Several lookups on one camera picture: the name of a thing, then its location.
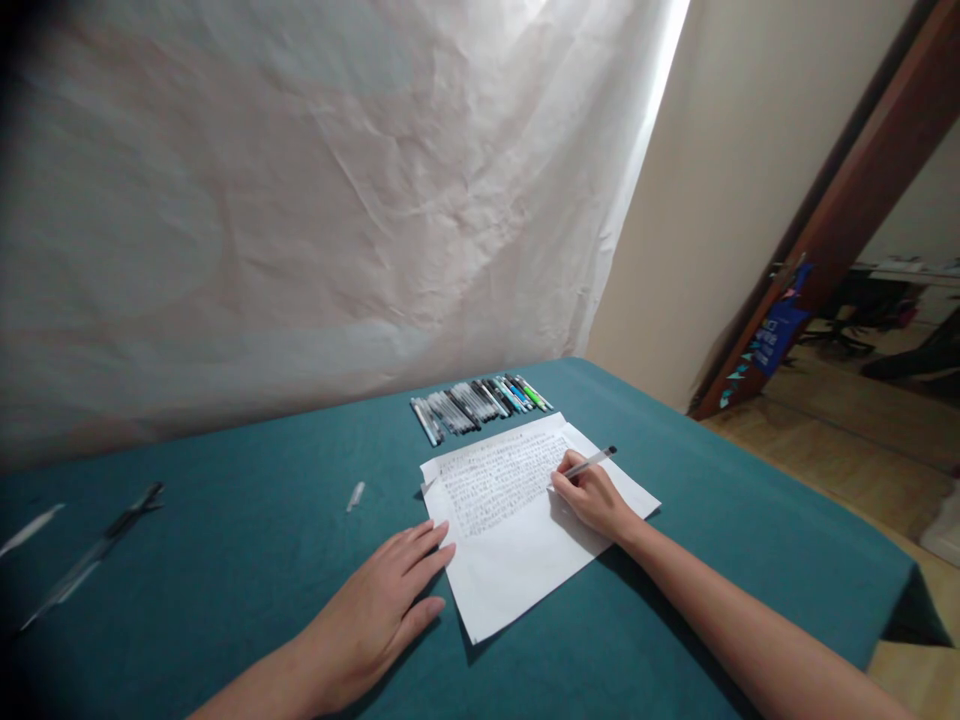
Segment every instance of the row of pens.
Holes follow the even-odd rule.
[[[426,398],[410,398],[410,407],[431,447],[442,443],[446,433],[463,435],[479,430],[481,423],[494,418],[528,413],[534,408],[553,410],[530,383],[509,373],[458,383]]]

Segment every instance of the blue bag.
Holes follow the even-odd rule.
[[[760,324],[754,336],[754,342],[751,343],[753,364],[767,377],[772,377],[776,372],[797,327],[810,315],[806,310],[795,308],[794,304],[800,297],[800,288],[803,287],[812,269],[813,263],[804,263],[800,266],[790,290],[783,299],[770,308],[770,312],[767,313],[766,319]]]

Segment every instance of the sheet of paper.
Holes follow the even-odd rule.
[[[474,644],[503,629],[610,546],[581,523],[550,485],[550,471],[572,448],[598,448],[550,415],[420,466],[430,517],[450,521],[444,545],[460,617]],[[660,503],[612,459],[601,466],[626,503],[647,517]]]

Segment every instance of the hand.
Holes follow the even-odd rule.
[[[553,489],[570,504],[584,523],[618,543],[626,528],[639,516],[623,501],[607,471],[599,465],[593,465],[577,475],[576,485],[564,477],[563,473],[584,460],[586,458],[580,453],[567,450],[560,466],[550,474]]]
[[[341,710],[372,688],[443,610],[439,597],[410,605],[456,552],[451,544],[427,555],[447,528],[428,520],[387,540],[297,637],[319,663],[317,712]]]

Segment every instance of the white backdrop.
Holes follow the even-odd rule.
[[[688,0],[99,0],[23,67],[7,467],[585,349]]]

